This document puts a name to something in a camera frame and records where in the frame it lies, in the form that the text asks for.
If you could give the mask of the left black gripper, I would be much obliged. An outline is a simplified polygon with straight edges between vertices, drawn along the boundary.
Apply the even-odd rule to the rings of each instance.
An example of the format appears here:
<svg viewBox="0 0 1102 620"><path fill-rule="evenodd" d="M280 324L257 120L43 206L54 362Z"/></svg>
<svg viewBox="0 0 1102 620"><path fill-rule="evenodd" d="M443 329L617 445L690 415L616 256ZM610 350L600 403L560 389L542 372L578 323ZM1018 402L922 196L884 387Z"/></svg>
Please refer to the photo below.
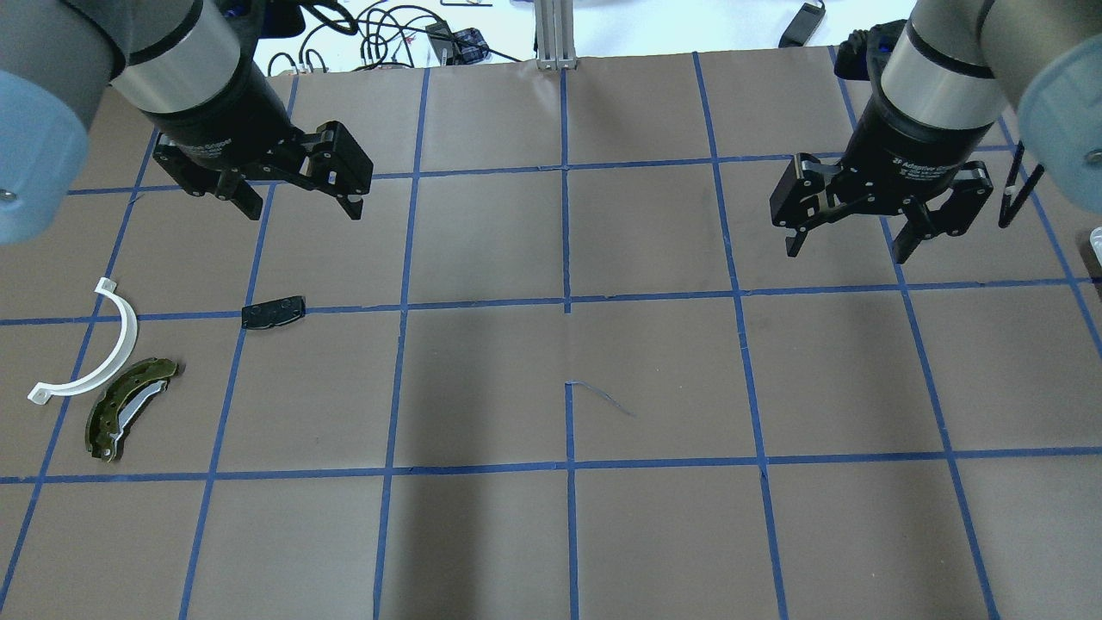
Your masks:
<svg viewBox="0 0 1102 620"><path fill-rule="evenodd" d="M361 220L371 157L341 121L311 133L292 126L253 59L240 59L210 101L152 121L153 161L190 194L212 194L258 222L264 200L249 181L276 180L327 194L354 222Z"/></svg>

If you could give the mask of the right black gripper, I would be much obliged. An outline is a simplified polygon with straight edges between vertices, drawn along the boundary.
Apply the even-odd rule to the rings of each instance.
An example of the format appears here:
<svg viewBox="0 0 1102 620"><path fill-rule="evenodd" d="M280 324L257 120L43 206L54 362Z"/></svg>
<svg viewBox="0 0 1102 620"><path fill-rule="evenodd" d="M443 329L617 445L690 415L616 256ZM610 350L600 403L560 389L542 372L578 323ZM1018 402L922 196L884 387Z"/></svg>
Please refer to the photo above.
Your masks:
<svg viewBox="0 0 1102 620"><path fill-rule="evenodd" d="M993 193L987 165L968 162L988 129L988 123L926 126L884 96L871 95L838 164L796 153L784 168L769 196L769 213L775 227L795 232L784 240L786 255L798 255L815 227L853 215L892 216L903 208L907 222L892 244L897 264L926 240L966 233ZM947 189L939 208L923 203Z"/></svg>

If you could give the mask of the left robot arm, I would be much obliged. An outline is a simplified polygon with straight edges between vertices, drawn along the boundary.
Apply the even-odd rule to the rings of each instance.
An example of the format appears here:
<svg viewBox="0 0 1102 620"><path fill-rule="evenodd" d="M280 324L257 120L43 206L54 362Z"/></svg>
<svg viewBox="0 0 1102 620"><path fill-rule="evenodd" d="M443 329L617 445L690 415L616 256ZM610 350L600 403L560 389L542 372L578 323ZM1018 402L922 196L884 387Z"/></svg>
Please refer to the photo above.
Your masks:
<svg viewBox="0 0 1102 620"><path fill-rule="evenodd" d="M182 191L259 220L253 182L280 181L326 193L361 219L370 157L341 122L311 133L293 126L253 59L260 40L303 33L306 13L356 31L337 1L4 1L3 243L53 222L107 90L154 126L151 157Z"/></svg>

